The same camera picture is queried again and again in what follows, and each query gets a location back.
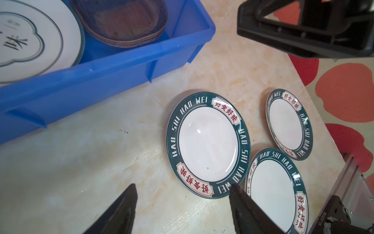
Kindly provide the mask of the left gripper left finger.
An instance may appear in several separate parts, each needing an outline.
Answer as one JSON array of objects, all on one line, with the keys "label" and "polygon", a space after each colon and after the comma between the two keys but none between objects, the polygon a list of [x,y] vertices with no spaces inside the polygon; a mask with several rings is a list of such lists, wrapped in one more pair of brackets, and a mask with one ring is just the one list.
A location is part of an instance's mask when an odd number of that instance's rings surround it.
[{"label": "left gripper left finger", "polygon": [[84,234],[130,234],[137,198],[136,185],[132,183]]}]

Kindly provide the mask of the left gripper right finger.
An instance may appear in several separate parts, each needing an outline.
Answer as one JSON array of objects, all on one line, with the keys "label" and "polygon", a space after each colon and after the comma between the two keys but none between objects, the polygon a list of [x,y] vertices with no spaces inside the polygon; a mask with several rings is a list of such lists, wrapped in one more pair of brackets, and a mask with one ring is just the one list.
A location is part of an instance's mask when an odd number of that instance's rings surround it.
[{"label": "left gripper right finger", "polygon": [[237,234],[284,233],[236,183],[230,188],[229,201]]}]

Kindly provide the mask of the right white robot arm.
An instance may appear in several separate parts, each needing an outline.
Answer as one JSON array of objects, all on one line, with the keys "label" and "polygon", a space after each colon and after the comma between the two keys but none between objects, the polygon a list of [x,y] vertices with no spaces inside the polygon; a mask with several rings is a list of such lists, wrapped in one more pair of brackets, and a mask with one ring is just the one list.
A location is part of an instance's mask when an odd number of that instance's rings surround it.
[{"label": "right white robot arm", "polygon": [[245,1],[237,34],[305,59],[370,58],[374,55],[373,1],[300,1],[296,24],[266,16],[293,1]]}]

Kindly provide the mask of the green rim plate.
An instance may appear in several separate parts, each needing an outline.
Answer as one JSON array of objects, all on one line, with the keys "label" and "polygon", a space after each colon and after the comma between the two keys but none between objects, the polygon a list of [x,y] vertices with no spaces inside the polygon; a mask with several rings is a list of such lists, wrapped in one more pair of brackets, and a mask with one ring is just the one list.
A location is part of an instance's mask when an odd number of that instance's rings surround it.
[{"label": "green rim plate", "polygon": [[246,192],[287,234],[306,234],[309,207],[303,179],[293,161],[278,149],[266,148],[252,160]]},{"label": "green rim plate", "polygon": [[239,111],[224,97],[196,92],[172,111],[166,128],[170,165],[180,182],[205,199],[229,195],[251,162],[250,136]]},{"label": "green rim plate", "polygon": [[299,99],[284,89],[270,92],[266,100],[266,120],[281,151],[294,160],[306,160],[313,149],[310,118]]}]

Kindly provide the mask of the green rim plate front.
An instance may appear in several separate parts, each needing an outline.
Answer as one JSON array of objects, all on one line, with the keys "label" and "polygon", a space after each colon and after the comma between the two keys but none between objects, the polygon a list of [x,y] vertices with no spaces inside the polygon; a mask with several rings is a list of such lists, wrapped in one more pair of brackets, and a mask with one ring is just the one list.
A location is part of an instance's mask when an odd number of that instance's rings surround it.
[{"label": "green rim plate front", "polygon": [[293,161],[278,149],[266,148],[252,160],[246,192],[287,234],[306,234],[309,207],[303,179]]}]

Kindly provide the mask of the white plate clover pattern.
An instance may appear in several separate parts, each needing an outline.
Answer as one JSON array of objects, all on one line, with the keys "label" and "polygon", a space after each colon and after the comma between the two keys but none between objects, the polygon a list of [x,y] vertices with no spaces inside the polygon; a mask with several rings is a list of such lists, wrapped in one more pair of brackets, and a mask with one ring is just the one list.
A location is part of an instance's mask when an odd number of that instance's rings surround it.
[{"label": "white plate clover pattern", "polygon": [[64,1],[1,1],[1,85],[77,65],[82,24]]}]

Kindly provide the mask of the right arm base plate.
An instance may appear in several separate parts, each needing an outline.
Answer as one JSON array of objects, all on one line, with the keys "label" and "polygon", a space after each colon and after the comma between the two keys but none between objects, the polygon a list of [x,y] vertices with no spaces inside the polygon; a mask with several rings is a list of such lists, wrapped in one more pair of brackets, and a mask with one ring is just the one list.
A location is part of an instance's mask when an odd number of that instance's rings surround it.
[{"label": "right arm base plate", "polygon": [[340,197],[332,195],[311,232],[312,234],[373,234],[374,224],[360,228],[351,224],[351,218]]}]

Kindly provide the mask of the clear glass plate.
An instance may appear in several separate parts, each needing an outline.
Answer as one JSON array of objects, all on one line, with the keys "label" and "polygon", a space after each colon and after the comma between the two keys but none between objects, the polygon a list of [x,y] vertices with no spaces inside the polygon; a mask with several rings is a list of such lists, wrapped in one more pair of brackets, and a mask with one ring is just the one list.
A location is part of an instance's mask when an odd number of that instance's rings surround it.
[{"label": "clear glass plate", "polygon": [[69,1],[69,4],[91,36],[120,48],[155,41],[168,20],[165,1]]}]

